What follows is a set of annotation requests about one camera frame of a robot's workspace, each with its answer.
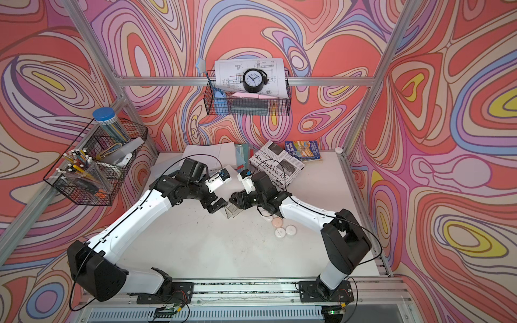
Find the blue lid pencil jar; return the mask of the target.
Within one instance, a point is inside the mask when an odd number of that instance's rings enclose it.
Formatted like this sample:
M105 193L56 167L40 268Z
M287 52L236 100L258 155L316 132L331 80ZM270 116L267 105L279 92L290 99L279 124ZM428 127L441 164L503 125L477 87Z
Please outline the blue lid pencil jar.
M111 107L98 108L92 113L92 116L116 143L126 144L131 140L125 127Z

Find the folded newspaper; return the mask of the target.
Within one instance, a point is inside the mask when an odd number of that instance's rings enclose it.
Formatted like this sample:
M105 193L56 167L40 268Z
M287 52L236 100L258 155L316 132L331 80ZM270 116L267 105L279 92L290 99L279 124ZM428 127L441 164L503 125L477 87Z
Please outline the folded newspaper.
M265 172L279 189L286 189L304 169L300 160L273 141L254 152L250 163L257 172Z

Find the teal books stack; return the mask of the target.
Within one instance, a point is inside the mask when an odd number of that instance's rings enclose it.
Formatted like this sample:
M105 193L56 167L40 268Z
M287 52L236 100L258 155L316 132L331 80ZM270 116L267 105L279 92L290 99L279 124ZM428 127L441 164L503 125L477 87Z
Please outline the teal books stack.
M250 162L249 159L252 155L252 148L249 144L235 144L236 150L236 166L238 169L241 168L249 168Z

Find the white open notebook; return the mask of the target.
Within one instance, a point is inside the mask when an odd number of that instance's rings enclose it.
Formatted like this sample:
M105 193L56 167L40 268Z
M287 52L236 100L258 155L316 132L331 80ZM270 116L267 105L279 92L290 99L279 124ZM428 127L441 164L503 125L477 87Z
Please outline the white open notebook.
M226 166L237 167L236 149L233 143L188 145L183 152L183 157L206 164L210 172Z

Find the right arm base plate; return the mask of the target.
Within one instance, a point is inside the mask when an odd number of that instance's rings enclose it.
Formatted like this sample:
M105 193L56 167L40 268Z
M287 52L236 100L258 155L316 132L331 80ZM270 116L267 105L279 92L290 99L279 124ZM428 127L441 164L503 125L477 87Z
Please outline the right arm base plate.
M343 280L337 288L329 289L319 279L300 281L296 284L302 303L340 303L349 304L355 301L354 291L348 280Z

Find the pink earphone case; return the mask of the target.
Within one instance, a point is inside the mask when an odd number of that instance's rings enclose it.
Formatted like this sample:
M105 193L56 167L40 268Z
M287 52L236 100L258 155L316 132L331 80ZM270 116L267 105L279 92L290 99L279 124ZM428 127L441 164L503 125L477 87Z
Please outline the pink earphone case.
M273 219L271 223L272 223L273 227L275 227L275 228L280 228L284 224L283 219L281 219L279 217L276 217L275 219Z

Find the black round clock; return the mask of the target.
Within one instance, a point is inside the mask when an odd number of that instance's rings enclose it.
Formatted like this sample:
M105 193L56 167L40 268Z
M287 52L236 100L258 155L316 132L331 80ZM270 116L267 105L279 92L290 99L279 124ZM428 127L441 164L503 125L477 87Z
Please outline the black round clock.
M260 69L248 69L242 77L244 90L251 94L259 93L268 84L267 74Z

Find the white drawing sheet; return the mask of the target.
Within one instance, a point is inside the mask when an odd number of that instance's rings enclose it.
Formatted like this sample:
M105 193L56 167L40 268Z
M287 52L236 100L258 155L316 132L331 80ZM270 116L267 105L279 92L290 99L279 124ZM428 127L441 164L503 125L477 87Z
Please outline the white drawing sheet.
M232 59L214 63L215 86L229 92L245 93L242 77L248 69L263 70L268 84L257 94L276 98L288 98L285 85L284 61L282 59Z

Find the white three-drawer box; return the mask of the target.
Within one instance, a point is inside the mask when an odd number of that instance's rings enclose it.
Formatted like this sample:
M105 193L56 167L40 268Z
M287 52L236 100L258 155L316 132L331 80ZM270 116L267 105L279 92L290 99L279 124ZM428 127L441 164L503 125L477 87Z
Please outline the white three-drawer box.
M225 169L230 175L229 183L223 186L223 197L227 200L228 205L225 207L226 217L228 219L235 218L242 210L231 203L230 198L233 193L240 192L244 189L241 181L238 180L238 172L231 166L226 166Z

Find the clear cup with pens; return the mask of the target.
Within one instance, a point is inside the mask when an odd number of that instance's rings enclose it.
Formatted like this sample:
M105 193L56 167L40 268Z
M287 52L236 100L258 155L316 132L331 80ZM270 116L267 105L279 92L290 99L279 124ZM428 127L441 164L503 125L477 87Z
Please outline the clear cup with pens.
M93 195L107 195L113 186L103 174L94 158L86 148L72 149L61 156L65 161L63 168L58 168L59 178L77 188Z

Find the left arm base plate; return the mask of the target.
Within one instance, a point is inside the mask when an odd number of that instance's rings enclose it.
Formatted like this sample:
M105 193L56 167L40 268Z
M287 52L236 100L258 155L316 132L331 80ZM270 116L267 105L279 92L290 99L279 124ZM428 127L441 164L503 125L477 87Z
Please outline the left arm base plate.
M156 293L138 293L137 304L190 304L195 284L192 282L167 283Z

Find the blue book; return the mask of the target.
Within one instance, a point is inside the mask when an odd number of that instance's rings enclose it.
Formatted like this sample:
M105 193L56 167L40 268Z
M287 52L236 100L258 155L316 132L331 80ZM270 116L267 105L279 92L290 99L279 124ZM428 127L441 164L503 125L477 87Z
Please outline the blue book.
M285 151L302 162L321 160L319 144L316 141L286 141Z

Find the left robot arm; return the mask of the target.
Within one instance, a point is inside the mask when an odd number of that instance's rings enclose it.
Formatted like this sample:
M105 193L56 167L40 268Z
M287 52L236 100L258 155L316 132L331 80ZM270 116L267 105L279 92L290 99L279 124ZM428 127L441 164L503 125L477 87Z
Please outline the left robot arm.
M127 293L151 297L172 297L172 277L153 267L149 271L124 269L118 262L130 244L161 215L185 200L199 201L213 214L228 203L215 191L230 182L226 168L210 175L207 165L191 156L179 170L157 178L133 207L104 231L87 242L73 242L67 257L73 285L85 289L95 300L104 302Z

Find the white round earphone case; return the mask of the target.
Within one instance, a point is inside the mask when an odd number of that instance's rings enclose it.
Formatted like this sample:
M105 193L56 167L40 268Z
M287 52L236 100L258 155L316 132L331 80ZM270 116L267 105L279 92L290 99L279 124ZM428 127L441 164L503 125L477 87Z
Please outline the white round earphone case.
M286 231L285 231L285 229L283 227L278 227L278 228L275 229L275 236L276 236L276 238L282 239L282 238L285 238L286 235L287 235L287 233L286 233Z
M294 236L297 234L297 229L293 225L289 225L285 227L285 232L288 236Z

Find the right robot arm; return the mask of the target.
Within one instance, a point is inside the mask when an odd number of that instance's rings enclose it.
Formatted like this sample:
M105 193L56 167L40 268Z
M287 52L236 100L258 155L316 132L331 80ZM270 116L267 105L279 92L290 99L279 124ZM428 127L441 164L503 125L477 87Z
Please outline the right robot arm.
M347 209L339 212L318 209L288 191L280 191L265 172L244 170L238 175L244 190L230 197L231 204L246 210L256 207L269 216L289 219L321 234L329 260L315 280L315 289L328 297L360 266L372 249L370 232Z

